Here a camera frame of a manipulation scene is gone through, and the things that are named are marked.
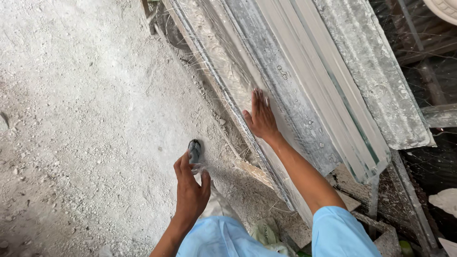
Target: green object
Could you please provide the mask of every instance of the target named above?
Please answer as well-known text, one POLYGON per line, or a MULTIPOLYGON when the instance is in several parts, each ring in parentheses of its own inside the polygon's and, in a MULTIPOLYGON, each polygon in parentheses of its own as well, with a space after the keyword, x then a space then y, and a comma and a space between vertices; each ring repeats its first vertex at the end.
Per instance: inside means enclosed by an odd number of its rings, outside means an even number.
POLYGON ((297 252, 298 257, 312 257, 311 255, 304 253, 302 251, 297 252))
POLYGON ((414 252, 413 249, 411 248, 411 245, 407 241, 399 241, 400 249, 401 249, 401 254, 403 257, 414 257, 414 252))

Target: left hand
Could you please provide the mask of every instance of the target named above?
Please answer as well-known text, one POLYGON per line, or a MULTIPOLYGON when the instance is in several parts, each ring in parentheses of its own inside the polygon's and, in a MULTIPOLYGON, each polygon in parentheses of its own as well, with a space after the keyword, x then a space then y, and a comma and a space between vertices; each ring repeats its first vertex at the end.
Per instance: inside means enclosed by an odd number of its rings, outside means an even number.
POLYGON ((178 199, 176 219, 182 226, 191 229, 203 213, 211 195, 211 177, 207 171, 202 173, 200 186, 192 175, 193 164, 189 164, 189 151, 186 151, 173 165, 178 178, 178 199))

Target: dusty floor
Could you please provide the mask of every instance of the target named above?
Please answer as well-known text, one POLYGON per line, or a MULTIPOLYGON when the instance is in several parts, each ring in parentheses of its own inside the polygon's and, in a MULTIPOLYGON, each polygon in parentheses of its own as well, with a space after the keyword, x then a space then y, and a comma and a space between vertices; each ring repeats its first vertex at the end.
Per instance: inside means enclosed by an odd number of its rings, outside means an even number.
POLYGON ((0 131, 0 241, 10 256, 98 256, 105 244, 115 256, 147 256, 174 213, 172 165, 192 138, 203 140, 216 187, 248 229, 267 216, 303 225, 233 167, 139 2, 0 2, 9 123, 0 131))

